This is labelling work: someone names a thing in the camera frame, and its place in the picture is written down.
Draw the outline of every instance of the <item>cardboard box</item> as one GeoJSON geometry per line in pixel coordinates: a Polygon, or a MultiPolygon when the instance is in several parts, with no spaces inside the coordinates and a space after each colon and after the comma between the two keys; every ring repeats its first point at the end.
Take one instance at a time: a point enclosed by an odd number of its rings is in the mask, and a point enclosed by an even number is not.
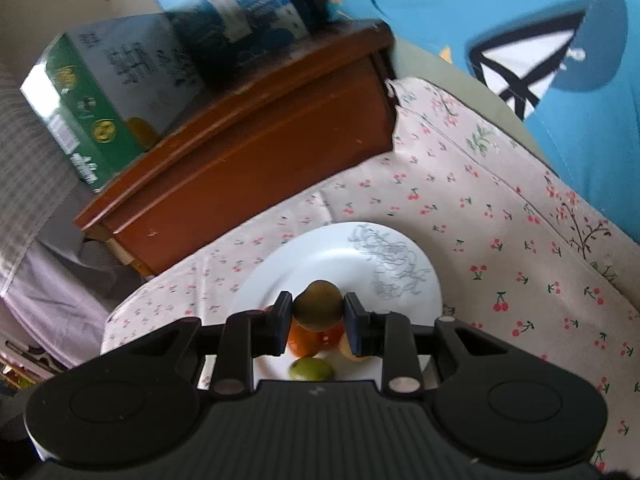
{"type": "Polygon", "coordinates": [[[166,18],[146,14],[60,34],[22,92],[81,178],[100,191],[203,88],[166,18]]]}
{"type": "Polygon", "coordinates": [[[212,79],[306,36],[320,16],[313,0],[157,1],[212,79]]]}

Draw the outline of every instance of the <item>blue cloth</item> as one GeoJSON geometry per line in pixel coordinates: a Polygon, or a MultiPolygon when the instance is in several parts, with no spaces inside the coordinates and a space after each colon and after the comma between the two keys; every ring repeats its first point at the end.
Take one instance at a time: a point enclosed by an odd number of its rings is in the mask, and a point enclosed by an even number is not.
{"type": "Polygon", "coordinates": [[[640,0],[342,0],[328,10],[382,19],[434,54],[448,47],[524,118],[559,176],[640,240],[640,0]],[[559,46],[547,52],[545,34],[559,46]],[[519,54],[498,52],[533,37],[519,54]]]}

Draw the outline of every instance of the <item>tablecloth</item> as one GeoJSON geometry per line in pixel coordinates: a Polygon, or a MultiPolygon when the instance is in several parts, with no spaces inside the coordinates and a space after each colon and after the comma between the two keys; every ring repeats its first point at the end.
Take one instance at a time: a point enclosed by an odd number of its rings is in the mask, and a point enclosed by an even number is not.
{"type": "MultiPolygon", "coordinates": [[[[594,384],[609,408],[594,465],[640,474],[640,248],[455,97],[417,78],[389,86],[399,101],[392,152],[259,214],[140,288],[110,316],[102,351],[182,316],[223,322],[242,282],[281,245],[331,222],[376,222],[426,252],[446,314],[594,384]]],[[[210,370],[209,360],[200,386],[210,370]]]]}

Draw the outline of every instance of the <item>brown wooden cabinet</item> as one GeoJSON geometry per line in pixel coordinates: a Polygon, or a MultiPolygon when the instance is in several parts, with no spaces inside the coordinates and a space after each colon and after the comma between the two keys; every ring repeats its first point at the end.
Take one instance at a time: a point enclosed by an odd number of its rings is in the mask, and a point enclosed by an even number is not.
{"type": "Polygon", "coordinates": [[[329,25],[262,58],[76,218],[153,274],[270,206],[391,150],[382,22],[329,25]]]}

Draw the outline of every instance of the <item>green box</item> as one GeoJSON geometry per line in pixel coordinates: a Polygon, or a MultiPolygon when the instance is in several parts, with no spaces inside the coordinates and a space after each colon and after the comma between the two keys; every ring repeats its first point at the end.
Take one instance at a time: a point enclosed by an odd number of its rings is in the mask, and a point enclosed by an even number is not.
{"type": "Polygon", "coordinates": [[[60,34],[22,84],[31,107],[96,192],[151,149],[203,89],[161,14],[60,34]]]}

